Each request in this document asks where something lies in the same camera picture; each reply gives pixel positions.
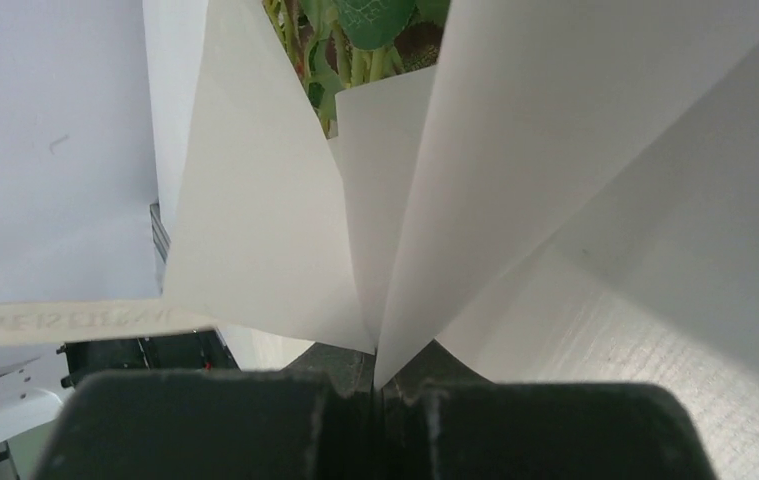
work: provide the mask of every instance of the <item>white surface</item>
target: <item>white surface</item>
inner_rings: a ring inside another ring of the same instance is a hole
[[[455,0],[388,290],[376,384],[758,41],[759,2],[750,0]]]
[[[372,351],[343,188],[255,0],[209,2],[164,301],[294,338]]]
[[[344,90],[334,151],[364,323],[379,341],[435,68]]]
[[[759,478],[759,47],[441,342],[500,381],[650,381]]]
[[[161,331],[118,318],[163,311],[147,87],[140,3],[0,0],[0,303],[147,299],[0,306],[0,344]],[[44,328],[36,312],[77,318]]]
[[[67,361],[64,355],[55,354],[56,348],[34,347],[29,356],[39,354],[35,360],[0,377],[0,442],[58,415],[71,391],[61,388],[61,378],[68,373]],[[8,352],[0,349],[0,358],[10,355]]]
[[[207,0],[143,2],[158,201],[168,232],[176,223],[207,9]],[[225,322],[218,328],[242,370],[280,369],[311,345]]]
[[[161,222],[176,224],[208,0],[143,0]]]

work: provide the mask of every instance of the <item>green leaf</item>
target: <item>green leaf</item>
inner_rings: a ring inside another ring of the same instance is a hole
[[[315,72],[317,71],[317,46],[320,45],[318,42],[314,41],[312,42],[311,50],[309,50],[308,53],[308,71],[311,72],[311,75],[313,76]]]
[[[403,70],[413,72],[435,65],[444,29],[431,22],[409,25],[394,39]]]
[[[319,39],[316,34],[312,34],[311,37],[303,45],[302,58],[300,59],[304,68],[303,73],[303,86],[308,88],[308,83],[311,81],[311,76],[314,75],[314,54],[317,50],[317,42]]]
[[[308,23],[314,28],[320,38],[326,38],[331,33],[328,23],[326,22],[327,12],[334,9],[335,4],[332,0],[300,0],[303,12],[308,17]]]
[[[308,84],[308,101],[311,102],[312,107],[320,108],[325,93],[326,89],[323,88],[323,85],[314,82]]]
[[[450,11],[450,0],[415,0],[420,19],[432,22],[441,27],[447,23],[447,12]]]
[[[313,53],[312,63],[314,64],[315,70],[311,81],[317,82],[323,86],[323,98],[315,108],[323,110],[326,118],[337,120],[338,115],[335,111],[335,94],[344,89],[344,84],[326,59],[325,52],[328,48],[329,42],[331,42],[331,39],[329,38],[322,40]]]
[[[390,44],[408,24],[415,0],[334,0],[338,21],[350,42],[361,50]]]

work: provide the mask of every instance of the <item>paper fold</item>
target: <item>paper fold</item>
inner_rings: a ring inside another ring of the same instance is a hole
[[[759,2],[455,0],[382,323],[382,385],[759,42]]]
[[[432,67],[335,97],[355,283],[377,343],[434,78]]]
[[[341,178],[260,2],[212,0],[164,301],[374,351]]]

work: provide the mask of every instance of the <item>white paper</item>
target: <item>white paper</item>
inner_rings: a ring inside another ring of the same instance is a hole
[[[139,4],[0,0],[0,345],[210,324],[120,318],[165,311],[146,79]]]
[[[165,302],[270,333],[373,351],[341,178],[255,0],[209,2]]]
[[[434,78],[427,68],[335,97],[355,283],[376,342]]]
[[[494,381],[662,385],[759,478],[759,46],[439,340]]]
[[[759,41],[759,2],[456,0],[382,324],[382,385]]]
[[[152,134],[161,223],[176,224],[208,0],[144,0]]]
[[[225,322],[217,330],[243,372],[281,370],[314,344]]]

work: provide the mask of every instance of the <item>paper strip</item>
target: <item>paper strip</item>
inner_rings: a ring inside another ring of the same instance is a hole
[[[759,2],[455,0],[382,325],[382,385],[759,41]]]
[[[0,345],[141,337],[215,323],[166,307],[159,299],[0,304]]]

